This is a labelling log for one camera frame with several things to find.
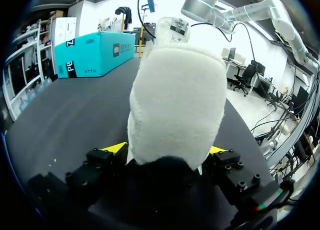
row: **bottle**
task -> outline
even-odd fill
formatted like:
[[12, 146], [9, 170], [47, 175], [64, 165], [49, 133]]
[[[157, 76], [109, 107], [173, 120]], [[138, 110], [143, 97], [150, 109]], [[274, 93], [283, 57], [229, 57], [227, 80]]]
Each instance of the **bottle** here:
[[28, 105], [28, 102], [26, 100], [22, 99], [22, 97], [20, 97], [19, 109], [21, 112], [26, 108], [27, 105]]
[[27, 91], [27, 97], [28, 97], [28, 102], [30, 102], [31, 100], [33, 100], [36, 96], [36, 92], [34, 91], [34, 89], [30, 88]]
[[47, 87], [51, 83], [52, 83], [52, 80], [50, 78], [48, 78], [48, 77], [44, 78], [44, 82], [43, 82], [44, 87]]
[[44, 89], [44, 85], [42, 83], [37, 82], [36, 87], [34, 89], [35, 92], [39, 94], [41, 91], [43, 91], [43, 89]]

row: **ceiling light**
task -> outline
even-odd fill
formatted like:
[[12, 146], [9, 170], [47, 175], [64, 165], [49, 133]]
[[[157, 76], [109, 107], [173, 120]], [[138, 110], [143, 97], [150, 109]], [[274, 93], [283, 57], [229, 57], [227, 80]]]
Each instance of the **ceiling light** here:
[[218, 1], [217, 3], [215, 3], [217, 7], [221, 8], [221, 9], [226, 9], [226, 10], [232, 10], [234, 9], [233, 7], [231, 7], [230, 5], [227, 5], [225, 3], [222, 3], [221, 1]]

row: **office chair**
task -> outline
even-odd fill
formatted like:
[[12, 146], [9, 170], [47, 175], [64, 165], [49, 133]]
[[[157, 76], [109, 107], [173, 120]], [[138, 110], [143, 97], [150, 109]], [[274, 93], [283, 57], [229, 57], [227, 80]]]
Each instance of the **office chair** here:
[[278, 103], [279, 101], [281, 101], [281, 99], [282, 99], [282, 97], [283, 97], [283, 94], [281, 94], [281, 95], [279, 96], [278, 91], [276, 91], [276, 93], [275, 93], [275, 95], [274, 95], [275, 87], [274, 87], [274, 86], [272, 86], [272, 87], [274, 88], [274, 89], [272, 90], [272, 93], [271, 93], [271, 92], [268, 93], [267, 98], [266, 98], [264, 101], [265, 101], [265, 102], [266, 102], [266, 101], [269, 101], [270, 103], [267, 104], [267, 106], [273, 105], [273, 106], [274, 106], [274, 109], [275, 109], [275, 112], [276, 112], [276, 110], [278, 109], [278, 106], [276, 105], [276, 103]]
[[248, 67], [243, 72], [242, 77], [235, 74], [234, 76], [236, 78], [236, 83], [230, 84], [230, 87], [232, 87], [233, 85], [236, 86], [235, 88], [233, 88], [233, 91], [235, 91], [235, 89], [241, 89], [244, 92], [245, 97], [248, 95], [246, 87], [250, 88], [251, 79], [256, 73], [256, 67], [252, 64], [248, 65]]

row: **black table surface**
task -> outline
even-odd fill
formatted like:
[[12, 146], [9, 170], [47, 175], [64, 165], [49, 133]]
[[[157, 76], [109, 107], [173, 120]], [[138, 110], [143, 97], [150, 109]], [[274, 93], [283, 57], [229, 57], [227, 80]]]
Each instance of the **black table surface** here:
[[[52, 172], [64, 180], [92, 148], [127, 141], [129, 94], [139, 62], [133, 58], [100, 78], [58, 79], [40, 93], [5, 137], [18, 179], [25, 183], [36, 174]], [[228, 100], [224, 110], [213, 145], [241, 154], [241, 161], [266, 185], [272, 178], [253, 135]], [[219, 188], [212, 194], [214, 218], [220, 228], [227, 227], [237, 210]]]

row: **computer monitor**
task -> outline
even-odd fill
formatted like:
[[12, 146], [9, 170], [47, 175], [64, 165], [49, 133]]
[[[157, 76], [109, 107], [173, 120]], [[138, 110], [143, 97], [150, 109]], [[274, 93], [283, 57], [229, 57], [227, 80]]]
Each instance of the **computer monitor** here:
[[294, 113], [298, 114], [300, 118], [301, 118], [302, 114], [304, 113], [304, 111], [302, 111], [302, 109], [305, 107], [308, 96], [309, 96], [308, 92], [300, 86], [298, 95], [296, 96], [296, 98], [294, 99], [294, 102], [293, 102], [294, 103], [294, 105], [293, 105]]
[[261, 74], [262, 76], [265, 75], [265, 69], [266, 67], [260, 63], [257, 64], [256, 66], [256, 70], [258, 71], [259, 74]]
[[235, 58], [235, 54], [236, 54], [236, 48], [230, 48], [228, 60], [234, 59]]

